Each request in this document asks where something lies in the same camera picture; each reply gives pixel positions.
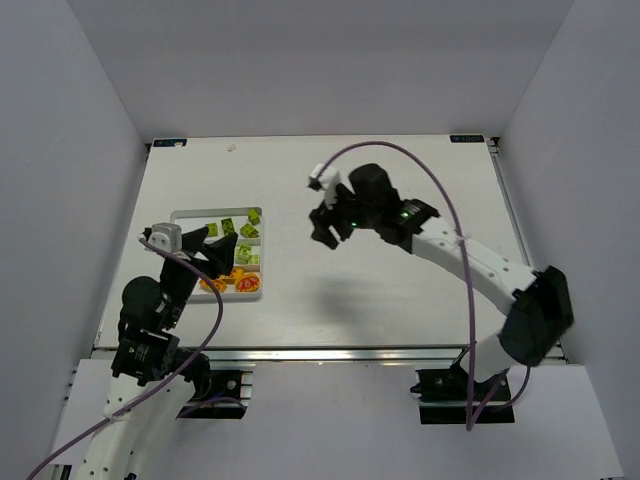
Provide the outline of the pale green small lego brick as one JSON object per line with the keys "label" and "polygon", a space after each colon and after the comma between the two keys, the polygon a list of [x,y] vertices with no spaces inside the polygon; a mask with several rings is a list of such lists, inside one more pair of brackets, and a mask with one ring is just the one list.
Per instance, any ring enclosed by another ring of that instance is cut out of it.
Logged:
{"label": "pale green small lego brick", "polygon": [[238,253],[235,256],[235,262],[237,264],[246,265],[246,264],[249,264],[250,261],[251,261],[251,255],[250,254],[246,255],[244,253]]}

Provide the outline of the lime green upside-down square lego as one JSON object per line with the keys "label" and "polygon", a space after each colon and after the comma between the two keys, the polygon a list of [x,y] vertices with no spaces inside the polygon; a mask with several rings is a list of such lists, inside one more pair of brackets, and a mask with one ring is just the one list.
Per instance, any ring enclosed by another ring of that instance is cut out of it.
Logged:
{"label": "lime green upside-down square lego", "polygon": [[207,225],[207,228],[208,228],[208,233],[207,233],[208,237],[216,237],[219,235],[218,225],[215,222],[209,223]]}

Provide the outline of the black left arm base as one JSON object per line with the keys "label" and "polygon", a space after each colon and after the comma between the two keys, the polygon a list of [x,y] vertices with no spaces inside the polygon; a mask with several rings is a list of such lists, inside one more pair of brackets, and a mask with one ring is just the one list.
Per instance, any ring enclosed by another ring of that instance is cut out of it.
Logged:
{"label": "black left arm base", "polygon": [[241,420],[251,399],[253,372],[212,370],[179,417],[197,420]]}

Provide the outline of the lime green long lego brick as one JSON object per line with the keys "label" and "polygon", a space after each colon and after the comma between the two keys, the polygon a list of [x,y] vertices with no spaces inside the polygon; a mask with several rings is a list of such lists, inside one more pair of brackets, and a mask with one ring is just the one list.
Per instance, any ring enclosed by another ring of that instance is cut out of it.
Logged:
{"label": "lime green long lego brick", "polygon": [[234,234],[236,232],[232,218],[224,218],[221,220],[221,227],[224,235]]}

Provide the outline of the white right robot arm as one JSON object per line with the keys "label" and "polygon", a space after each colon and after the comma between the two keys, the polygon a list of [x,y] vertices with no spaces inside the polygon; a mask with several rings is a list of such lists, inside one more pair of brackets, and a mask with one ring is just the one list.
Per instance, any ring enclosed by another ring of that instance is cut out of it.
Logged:
{"label": "white right robot arm", "polygon": [[312,239],[331,249],[354,230],[375,231],[388,244],[445,269],[504,314],[503,326],[453,366],[481,385],[516,365],[535,367],[574,323],[565,275],[549,266],[536,271],[475,240],[464,240],[431,205],[403,199],[379,165],[365,164],[341,181],[338,170],[317,165],[309,186],[323,193],[311,211]]}

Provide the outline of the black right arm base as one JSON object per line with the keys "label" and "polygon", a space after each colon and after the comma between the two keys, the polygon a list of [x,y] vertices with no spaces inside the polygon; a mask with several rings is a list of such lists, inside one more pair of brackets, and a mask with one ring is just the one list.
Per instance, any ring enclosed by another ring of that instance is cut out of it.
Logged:
{"label": "black right arm base", "polygon": [[[466,423],[467,382],[460,381],[449,369],[421,369],[415,372],[416,383],[409,389],[418,401],[422,425],[464,425]],[[505,376],[480,413],[477,424],[514,424],[511,390]]]}

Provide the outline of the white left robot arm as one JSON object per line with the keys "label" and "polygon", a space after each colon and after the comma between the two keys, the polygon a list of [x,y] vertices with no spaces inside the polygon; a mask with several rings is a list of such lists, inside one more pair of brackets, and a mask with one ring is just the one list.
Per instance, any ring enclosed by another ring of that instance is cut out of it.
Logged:
{"label": "white left robot arm", "polygon": [[158,278],[138,276],[122,292],[118,348],[103,416],[78,479],[142,479],[169,440],[181,409],[204,392],[210,363],[171,334],[196,284],[231,273],[238,236],[208,242],[205,227],[185,233],[172,223],[144,230],[140,243],[164,260]]}

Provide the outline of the lime green curved studded lego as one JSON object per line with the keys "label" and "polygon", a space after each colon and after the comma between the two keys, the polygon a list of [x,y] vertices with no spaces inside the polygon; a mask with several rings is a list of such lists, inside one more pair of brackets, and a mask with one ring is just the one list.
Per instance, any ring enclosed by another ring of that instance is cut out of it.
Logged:
{"label": "lime green curved studded lego", "polygon": [[250,223],[246,223],[240,228],[240,233],[245,238],[258,238],[260,232]]}

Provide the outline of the yellow long lego brick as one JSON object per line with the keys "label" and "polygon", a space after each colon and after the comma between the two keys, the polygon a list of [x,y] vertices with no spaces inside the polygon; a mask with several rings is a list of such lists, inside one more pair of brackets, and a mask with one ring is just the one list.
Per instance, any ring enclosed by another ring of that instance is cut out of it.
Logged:
{"label": "yellow long lego brick", "polygon": [[201,279],[199,281],[200,289],[207,293],[213,293],[217,290],[220,294],[224,293],[227,290],[227,282],[220,279],[214,279],[205,281]]}

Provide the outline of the yellow curved lego brick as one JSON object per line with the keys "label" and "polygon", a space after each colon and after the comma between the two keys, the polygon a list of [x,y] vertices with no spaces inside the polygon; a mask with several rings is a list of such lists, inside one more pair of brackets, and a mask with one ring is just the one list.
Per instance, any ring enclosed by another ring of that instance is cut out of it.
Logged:
{"label": "yellow curved lego brick", "polygon": [[256,292],[261,287],[261,277],[256,273],[247,273],[239,278],[234,286],[235,291],[238,293]]}

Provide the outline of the orange upside-down lego brick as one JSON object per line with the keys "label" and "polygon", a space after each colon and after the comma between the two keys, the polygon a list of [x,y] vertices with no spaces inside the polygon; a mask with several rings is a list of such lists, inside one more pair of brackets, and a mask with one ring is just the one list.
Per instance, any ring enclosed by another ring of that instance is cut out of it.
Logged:
{"label": "orange upside-down lego brick", "polygon": [[240,267],[233,267],[230,274],[226,278],[226,282],[230,284],[235,284],[238,280],[240,280],[246,271]]}

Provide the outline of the lime green small lego brick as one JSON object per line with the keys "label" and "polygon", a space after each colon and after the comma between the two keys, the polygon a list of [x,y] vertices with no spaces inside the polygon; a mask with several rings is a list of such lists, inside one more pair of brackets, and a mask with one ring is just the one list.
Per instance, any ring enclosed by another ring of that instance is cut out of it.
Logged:
{"label": "lime green small lego brick", "polygon": [[261,222],[261,216],[255,208],[251,208],[248,210],[247,218],[251,225],[258,225]]}

